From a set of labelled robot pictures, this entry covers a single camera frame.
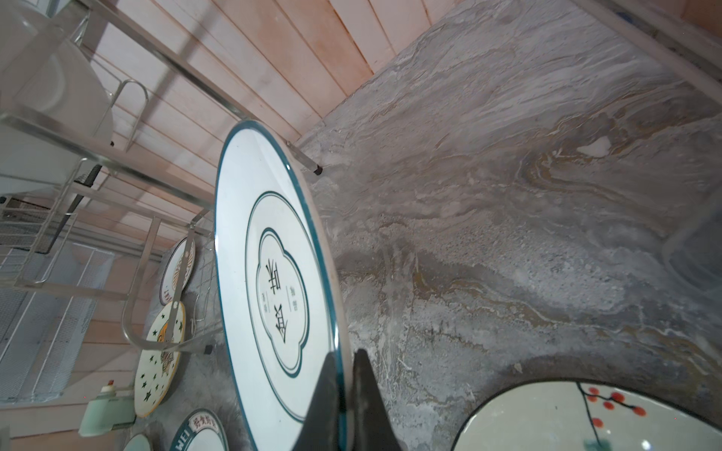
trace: white plate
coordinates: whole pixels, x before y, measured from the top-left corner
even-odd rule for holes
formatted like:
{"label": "white plate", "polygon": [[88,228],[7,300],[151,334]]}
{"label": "white plate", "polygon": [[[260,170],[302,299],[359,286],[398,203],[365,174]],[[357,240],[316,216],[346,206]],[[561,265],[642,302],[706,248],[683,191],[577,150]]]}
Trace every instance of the white plate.
{"label": "white plate", "polygon": [[[216,184],[218,284],[230,360],[251,439],[290,450],[327,353],[340,395],[351,352],[336,269],[322,223],[288,150],[255,121],[226,139]],[[350,415],[339,444],[352,441]]]}
{"label": "white plate", "polygon": [[152,451],[148,437],[138,434],[123,448],[123,451]]}
{"label": "white plate", "polygon": [[[163,341],[168,329],[168,317],[172,302],[168,303],[153,320],[148,330],[147,340]],[[175,333],[173,343],[180,343],[186,334],[186,308],[178,303],[175,315]],[[135,411],[136,415],[148,416],[163,401],[170,381],[178,368],[180,352],[141,351],[138,371],[135,379]]]}
{"label": "white plate", "polygon": [[482,405],[453,451],[722,450],[722,432],[639,393],[586,382],[537,382]]}
{"label": "white plate", "polygon": [[[186,240],[183,238],[181,241],[175,244],[173,253],[170,254],[168,264],[165,266],[163,271],[163,278],[160,279],[160,303],[166,305],[168,302],[173,300],[175,294],[175,283],[178,280],[178,274],[181,272],[181,258],[183,258],[183,251],[186,249]],[[190,256],[188,257],[188,266],[186,267],[186,278],[183,280],[183,291],[188,284],[188,280],[191,278],[191,272],[193,272],[193,263],[196,260],[196,243],[191,243]]]}
{"label": "white plate", "polygon": [[228,451],[225,431],[215,413],[204,408],[183,420],[171,442],[174,451]]}

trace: dish rack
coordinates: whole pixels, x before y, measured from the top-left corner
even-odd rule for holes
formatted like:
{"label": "dish rack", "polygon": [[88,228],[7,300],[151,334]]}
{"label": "dish rack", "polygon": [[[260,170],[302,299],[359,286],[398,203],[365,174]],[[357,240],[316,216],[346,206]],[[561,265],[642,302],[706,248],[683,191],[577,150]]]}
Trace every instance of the dish rack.
{"label": "dish rack", "polygon": [[[160,212],[140,207],[130,201],[119,201],[117,198],[108,198],[88,186],[73,183],[73,177],[70,177],[62,186],[56,187],[57,196],[52,200],[50,206],[36,209],[38,211],[34,211],[31,215],[32,220],[27,220],[24,224],[19,224],[22,226],[22,230],[16,231],[13,229],[10,231],[10,229],[7,229],[7,239],[10,238],[10,235],[14,235],[12,237],[13,239],[22,238],[25,240],[22,245],[24,246],[23,249],[26,248],[25,246],[29,247],[27,247],[27,255],[18,253],[18,250],[8,250],[4,255],[0,255],[0,259],[3,259],[3,262],[5,262],[3,268],[0,269],[0,289],[11,289],[13,292],[30,293],[30,296],[35,295],[36,299],[40,294],[49,294],[55,297],[71,299],[110,299],[123,302],[121,328],[127,340],[135,347],[156,351],[208,353],[212,350],[212,344],[214,343],[213,336],[222,330],[217,307],[219,301],[217,295],[217,276],[213,258],[212,231],[209,225],[206,224],[210,224],[210,220],[205,218],[214,208],[214,196],[185,180],[168,174],[164,170],[144,165],[143,162],[138,162],[130,158],[124,152],[119,152],[105,143],[78,133],[51,117],[22,105],[15,99],[15,95],[24,83],[47,62],[65,39],[71,39],[75,42],[82,39],[84,26],[87,24],[89,14],[91,13],[108,21],[128,35],[141,47],[148,50],[153,56],[156,56],[175,72],[185,77],[190,83],[239,119],[258,120],[255,115],[246,110],[238,101],[228,95],[228,93],[224,92],[215,83],[206,78],[194,67],[190,66],[187,61],[177,53],[163,45],[112,4],[108,4],[102,0],[70,0],[62,10],[50,19],[45,29],[41,30],[26,45],[19,57],[15,58],[5,67],[0,67],[0,75],[2,75],[0,76],[0,91],[3,92],[3,96],[0,97],[0,125],[8,126],[16,131],[42,139],[49,144],[76,154],[82,159],[88,159],[96,165],[102,165],[111,175],[120,173],[136,178],[146,185],[164,190],[170,195],[200,206],[203,210],[190,222],[184,222]],[[119,90],[114,96],[115,99],[120,95],[120,91],[125,84],[119,87]],[[317,175],[321,174],[323,168],[312,159],[298,151],[293,145],[290,145],[290,150],[302,165]],[[65,210],[66,213],[59,213],[62,211],[61,206],[65,207],[68,205],[69,202],[67,198],[70,195],[80,195],[93,201],[119,207],[150,219],[150,227],[143,244],[143,251],[134,272],[131,287],[127,292],[111,292],[97,288],[92,284],[89,286],[80,283],[62,284],[55,281],[52,277],[45,276],[45,273],[42,272],[44,271],[42,269],[42,264],[44,263],[37,263],[40,266],[38,268],[34,267],[36,263],[33,262],[37,260],[37,258],[31,258],[29,255],[36,254],[38,249],[42,248],[44,240],[47,240],[46,235],[48,234],[48,230],[52,230],[56,226],[60,229],[66,229],[66,234],[60,246],[62,247],[65,244],[69,231],[77,220],[77,215],[73,211],[67,212],[67,210]],[[3,205],[4,207],[0,206],[0,209],[4,208],[8,214],[12,211],[11,209],[15,208],[12,206],[8,207],[5,204]],[[7,221],[9,223],[11,222],[9,216],[7,217]],[[201,277],[201,290],[196,300],[196,305],[194,306],[194,319],[191,328],[193,336],[182,343],[172,342],[172,332],[168,334],[170,336],[166,336],[166,340],[163,342],[148,341],[135,333],[131,327],[136,298],[138,297],[142,277],[151,257],[153,244],[161,222],[186,230],[186,236],[189,238],[186,246],[190,246],[191,241],[196,238],[197,235],[203,242],[202,248],[204,252],[202,252],[202,254],[204,254],[204,256],[201,256],[198,271]],[[14,243],[14,246],[17,248],[20,245]],[[180,264],[181,268],[187,264],[185,255],[187,255],[187,253],[184,253]],[[51,272],[55,264],[54,258],[53,256],[50,261],[47,262],[51,267]],[[169,320],[175,317],[181,291],[180,289],[175,290],[173,299],[174,307],[171,310]],[[74,307],[66,307],[66,310],[72,310],[73,308]]]}

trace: wire basket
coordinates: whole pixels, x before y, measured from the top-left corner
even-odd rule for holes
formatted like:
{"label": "wire basket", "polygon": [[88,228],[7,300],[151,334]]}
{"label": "wire basket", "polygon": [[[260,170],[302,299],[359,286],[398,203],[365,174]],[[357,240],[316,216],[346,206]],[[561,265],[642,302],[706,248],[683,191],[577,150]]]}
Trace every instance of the wire basket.
{"label": "wire basket", "polygon": [[[31,255],[26,271],[30,268],[50,281],[102,288],[115,257],[74,242],[58,254]],[[54,258],[57,264],[48,273]],[[86,297],[0,289],[0,403],[42,403],[62,395],[95,304],[95,299]]]}

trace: plate with chinese characters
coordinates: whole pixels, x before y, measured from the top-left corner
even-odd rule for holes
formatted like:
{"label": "plate with chinese characters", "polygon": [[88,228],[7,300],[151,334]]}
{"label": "plate with chinese characters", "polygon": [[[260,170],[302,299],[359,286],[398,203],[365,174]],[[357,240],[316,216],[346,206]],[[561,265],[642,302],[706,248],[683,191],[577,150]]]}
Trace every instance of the plate with chinese characters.
{"label": "plate with chinese characters", "polygon": [[[168,302],[173,300],[175,294],[175,285],[178,283],[178,276],[181,274],[181,263],[183,259],[183,251],[186,249],[186,240],[183,238],[181,241],[175,244],[173,252],[170,254],[168,264],[165,266],[163,271],[163,278],[160,279],[160,303],[166,305]],[[183,291],[188,284],[188,280],[191,278],[191,272],[193,271],[193,263],[196,260],[196,243],[191,241],[191,249],[188,252],[188,264],[186,265],[186,277],[183,280],[182,288]]]}
{"label": "plate with chinese characters", "polygon": [[[148,330],[147,340],[164,341],[170,332],[168,324],[170,309],[173,305],[169,302],[158,313]],[[182,302],[178,303],[178,310],[175,314],[175,321],[172,326],[173,343],[180,343],[186,334],[186,308]],[[136,415],[145,417],[151,414],[163,401],[168,391],[170,381],[173,380],[175,371],[178,368],[180,352],[141,351],[138,362],[138,371],[135,378],[135,411]]]}
{"label": "plate with chinese characters", "polygon": [[[290,450],[323,360],[336,354],[339,396],[351,353],[336,269],[303,176],[283,140],[255,121],[226,139],[218,167],[215,240],[228,351],[251,439]],[[339,444],[352,442],[339,418]]]}
{"label": "plate with chinese characters", "polygon": [[215,413],[199,408],[183,420],[173,437],[177,451],[228,451],[223,425]]}
{"label": "plate with chinese characters", "polygon": [[722,450],[722,432],[690,412],[620,387],[533,382],[475,411],[453,451]]}

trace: wire shelf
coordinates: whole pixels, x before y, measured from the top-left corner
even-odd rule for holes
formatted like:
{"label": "wire shelf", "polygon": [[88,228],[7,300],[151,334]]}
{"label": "wire shelf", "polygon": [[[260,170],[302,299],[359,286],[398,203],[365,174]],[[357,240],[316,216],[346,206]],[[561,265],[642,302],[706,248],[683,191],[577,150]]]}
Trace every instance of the wire shelf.
{"label": "wire shelf", "polygon": [[200,237],[197,241],[198,266],[188,285],[196,291],[191,319],[191,334],[197,336],[221,326],[220,300],[218,297],[218,274],[216,273],[215,242],[212,237]]}
{"label": "wire shelf", "polygon": [[[57,253],[33,254],[28,267],[50,281],[87,288],[103,287],[115,257],[74,242]],[[59,264],[50,273],[52,260]],[[62,395],[95,304],[87,297],[0,289],[0,403],[42,403]]]}

